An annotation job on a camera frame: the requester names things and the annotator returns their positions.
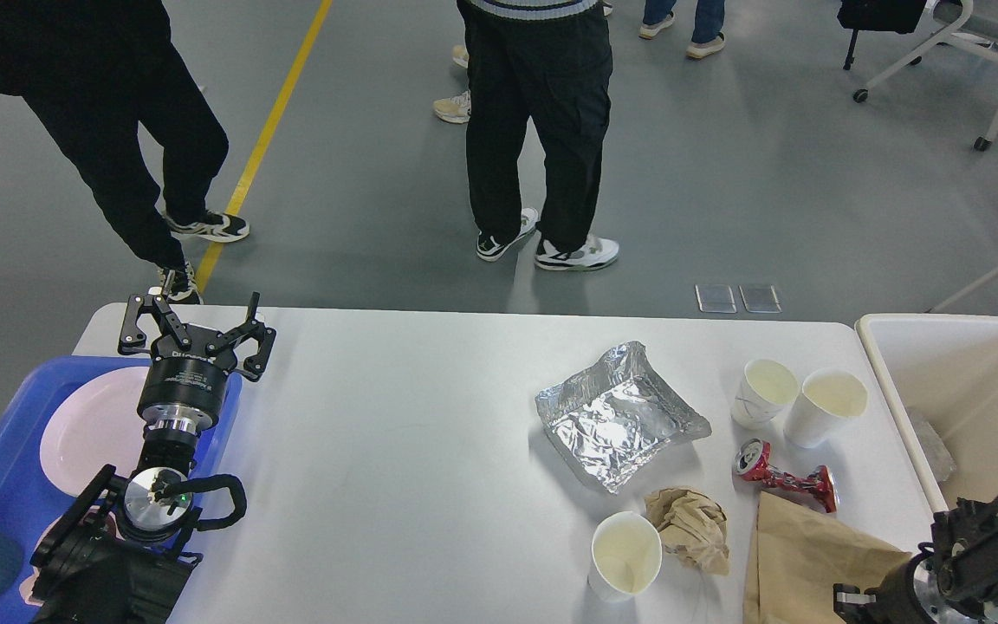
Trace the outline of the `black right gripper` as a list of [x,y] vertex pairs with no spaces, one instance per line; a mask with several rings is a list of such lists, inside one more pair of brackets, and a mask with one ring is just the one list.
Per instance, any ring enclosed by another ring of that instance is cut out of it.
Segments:
[[864,593],[857,586],[834,584],[834,613],[845,623],[937,623],[937,591],[929,556],[912,558]]

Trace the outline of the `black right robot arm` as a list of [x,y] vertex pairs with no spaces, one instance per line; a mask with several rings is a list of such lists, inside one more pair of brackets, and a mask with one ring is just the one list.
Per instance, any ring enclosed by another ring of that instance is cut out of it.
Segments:
[[834,585],[847,623],[998,623],[998,497],[937,512],[932,540],[876,588]]

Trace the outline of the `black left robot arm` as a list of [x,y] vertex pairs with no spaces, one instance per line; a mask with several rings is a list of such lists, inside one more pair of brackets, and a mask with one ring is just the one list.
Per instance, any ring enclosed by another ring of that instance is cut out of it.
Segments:
[[247,510],[237,477],[194,478],[199,436],[217,425],[232,373],[260,380],[276,332],[256,317],[229,331],[183,323],[162,296],[126,306],[118,346],[149,353],[138,412],[138,466],[103,466],[36,546],[36,623],[164,623],[202,560],[185,550],[194,530],[221,530]]

